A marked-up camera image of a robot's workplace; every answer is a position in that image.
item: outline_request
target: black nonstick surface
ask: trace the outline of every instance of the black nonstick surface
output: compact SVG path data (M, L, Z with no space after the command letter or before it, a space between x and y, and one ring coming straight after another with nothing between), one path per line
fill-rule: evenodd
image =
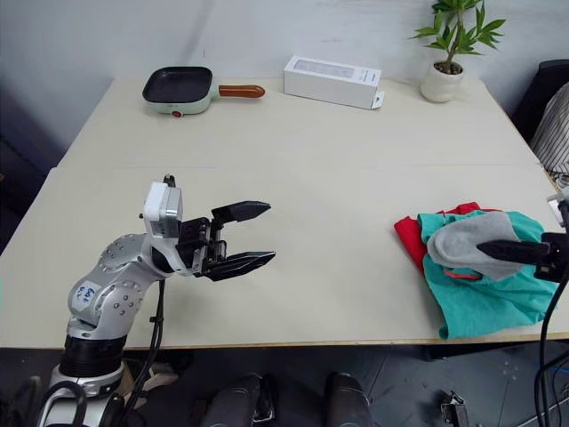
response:
M148 102L182 103L202 100L212 85L204 67L167 67L152 73L142 96Z

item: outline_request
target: frying pan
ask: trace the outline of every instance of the frying pan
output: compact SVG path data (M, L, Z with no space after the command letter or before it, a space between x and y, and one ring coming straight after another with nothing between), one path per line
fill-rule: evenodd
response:
M158 113L182 117L205 111L218 96L260 98L265 90L257 85L217 86L212 71L204 67L166 67L152 73L142 97Z

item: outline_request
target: potted plant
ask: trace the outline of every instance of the potted plant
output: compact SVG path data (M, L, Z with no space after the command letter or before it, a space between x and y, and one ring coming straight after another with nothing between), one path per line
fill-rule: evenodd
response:
M432 8L433 26L416 29L417 35L412 38L434 37L435 41L426 47L446 52L446 60L435 62L429 69L421 84L421 93L430 101L447 102L453 98L464 76L461 64L453 61L454 55L479 55L474 50L477 42L496 49L496 37L503 36L496 29L506 20L485 24L484 0L438 0ZM476 10L476 25L467 29L464 18L472 9Z

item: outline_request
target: table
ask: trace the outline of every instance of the table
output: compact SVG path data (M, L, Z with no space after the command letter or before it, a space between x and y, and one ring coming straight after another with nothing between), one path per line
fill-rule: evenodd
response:
M479 80L465 80L446 104L425 101L416 86L382 80L379 110L285 95L281 79L221 83L259 83L267 93L217 100L205 113L174 120L148 109L144 80L116 80L60 166L539 164Z
M182 188L185 219L243 199L271 203L254 221L228 224L223 237L231 254L276 251L241 278L168 279L167 348L439 342L442 315L399 244L395 221L476 200L559 230L538 165L58 167L0 257L0 345L63 345L70 287L107 243L144 231L138 213L150 182L165 173ZM156 295L151 287L127 347L148 346ZM567 337L568 324L565 294L551 336ZM540 327L466 341L533 340Z

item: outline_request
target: black chair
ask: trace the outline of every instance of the black chair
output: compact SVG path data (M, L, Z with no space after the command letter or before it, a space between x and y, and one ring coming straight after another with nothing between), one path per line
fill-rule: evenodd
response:
M569 60L547 60L533 78L511 120L524 139L532 140L549 100L569 82Z

